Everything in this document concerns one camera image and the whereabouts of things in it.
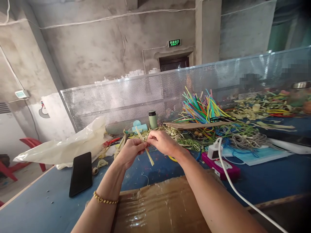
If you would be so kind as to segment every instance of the hand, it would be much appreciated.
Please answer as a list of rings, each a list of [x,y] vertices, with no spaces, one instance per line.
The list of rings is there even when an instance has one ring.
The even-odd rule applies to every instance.
[[[186,152],[186,150],[175,142],[165,131],[150,131],[147,143],[155,146],[162,154],[175,158],[180,153]]]
[[[115,162],[120,163],[127,170],[132,166],[136,156],[142,154],[146,147],[147,143],[142,143],[140,139],[128,139]]]

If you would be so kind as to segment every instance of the beaded bracelet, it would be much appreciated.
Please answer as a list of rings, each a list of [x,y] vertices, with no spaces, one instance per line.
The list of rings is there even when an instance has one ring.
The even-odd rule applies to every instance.
[[[116,200],[116,201],[104,200],[102,197],[98,196],[96,191],[94,191],[94,197],[97,199],[98,203],[102,202],[102,203],[107,203],[107,204],[117,204],[119,202],[119,200]]]

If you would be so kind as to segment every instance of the plastic bag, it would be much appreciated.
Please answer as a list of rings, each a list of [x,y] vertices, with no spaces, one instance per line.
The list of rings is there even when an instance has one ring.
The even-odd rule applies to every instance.
[[[75,157],[91,152],[93,162],[103,149],[102,144],[112,140],[112,137],[106,133],[105,123],[105,116],[97,117],[91,124],[65,141],[45,142],[19,154],[13,161],[58,164],[56,168],[60,170],[64,167],[72,167]]]

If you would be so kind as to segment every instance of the workbench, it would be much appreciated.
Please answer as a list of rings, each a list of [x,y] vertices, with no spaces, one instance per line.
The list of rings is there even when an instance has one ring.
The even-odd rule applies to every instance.
[[[293,125],[304,132],[309,131],[308,128],[311,127],[307,126],[309,119],[298,118],[290,121],[300,121],[300,126]],[[150,148],[150,151],[155,165],[151,166],[146,153],[139,155],[127,170],[121,191],[184,175],[178,163],[155,148]],[[198,155],[197,152],[191,153],[194,157]],[[106,157],[105,160],[111,164],[113,158]],[[199,163],[208,169],[202,161]],[[259,207],[294,200],[311,192],[311,155],[291,155],[255,166],[237,166],[241,169],[241,178],[234,186],[248,201]],[[107,165],[100,168],[98,175],[93,179],[93,186],[74,198],[69,198],[72,169],[51,168],[0,210],[0,232],[70,232],[108,167]],[[224,182],[224,185],[243,206],[247,206],[233,192],[228,182]]]

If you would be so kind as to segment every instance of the blue face mask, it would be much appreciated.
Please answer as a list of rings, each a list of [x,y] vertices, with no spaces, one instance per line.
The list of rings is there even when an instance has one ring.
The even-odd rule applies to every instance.
[[[261,147],[256,149],[256,151],[251,152],[247,150],[239,150],[232,147],[226,147],[223,149],[223,156],[225,157],[237,157],[238,159],[242,160],[249,166],[253,166],[256,164],[268,162],[271,160],[276,160],[280,158],[287,157],[292,155],[293,153],[289,153],[282,150],[277,150],[271,147]]]

